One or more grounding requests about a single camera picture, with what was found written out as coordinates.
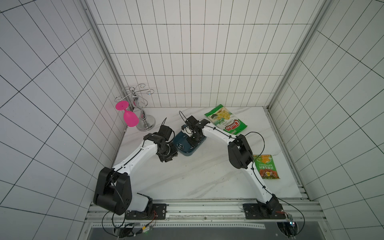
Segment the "dark teal storage box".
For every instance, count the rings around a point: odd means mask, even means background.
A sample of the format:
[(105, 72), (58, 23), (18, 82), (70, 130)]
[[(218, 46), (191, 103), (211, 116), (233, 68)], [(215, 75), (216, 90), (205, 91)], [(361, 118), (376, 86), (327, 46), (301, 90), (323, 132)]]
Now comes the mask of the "dark teal storage box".
[(181, 130), (173, 139), (173, 143), (181, 154), (184, 156), (191, 156), (206, 140), (206, 138), (207, 137), (205, 136), (196, 138), (195, 134), (190, 130)]

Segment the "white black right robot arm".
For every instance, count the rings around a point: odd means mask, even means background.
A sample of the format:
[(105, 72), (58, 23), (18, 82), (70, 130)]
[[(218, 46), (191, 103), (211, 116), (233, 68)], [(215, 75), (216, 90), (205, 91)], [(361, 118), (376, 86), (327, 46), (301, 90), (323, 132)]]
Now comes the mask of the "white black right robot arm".
[(244, 135), (231, 135), (216, 128), (208, 120), (198, 121), (190, 116), (185, 120), (182, 131), (188, 136), (187, 141), (193, 147), (211, 138), (225, 144), (231, 165), (242, 171), (256, 193), (256, 202), (243, 204), (246, 219), (250, 220), (284, 220), (286, 215), (279, 199), (265, 186), (264, 180), (254, 167), (254, 155)]

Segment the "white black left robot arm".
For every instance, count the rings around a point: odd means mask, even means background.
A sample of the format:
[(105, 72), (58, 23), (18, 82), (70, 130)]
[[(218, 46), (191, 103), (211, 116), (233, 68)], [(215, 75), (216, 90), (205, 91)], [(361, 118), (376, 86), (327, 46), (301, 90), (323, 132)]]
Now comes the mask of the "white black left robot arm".
[(138, 148), (122, 162), (111, 168), (104, 167), (99, 172), (93, 203), (119, 216), (129, 211), (150, 216), (153, 200), (134, 192), (131, 177), (154, 156), (166, 163), (178, 155), (177, 147), (170, 140), (174, 133), (170, 127), (162, 125), (158, 132), (145, 135)]

